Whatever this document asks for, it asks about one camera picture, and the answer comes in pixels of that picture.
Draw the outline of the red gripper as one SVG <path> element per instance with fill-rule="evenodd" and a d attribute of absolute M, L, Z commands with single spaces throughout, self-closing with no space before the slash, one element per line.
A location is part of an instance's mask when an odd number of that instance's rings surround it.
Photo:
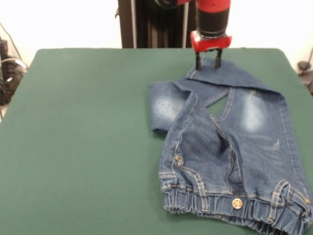
<path fill-rule="evenodd" d="M 199 70 L 201 68 L 200 52 L 206 52 L 212 49 L 217 49 L 215 68 L 219 68 L 221 66 L 223 49 L 230 46 L 232 37 L 226 35 L 218 38 L 205 38 L 201 36 L 197 30 L 194 30 L 190 33 L 190 39 L 196 56 L 195 69 Z"/>

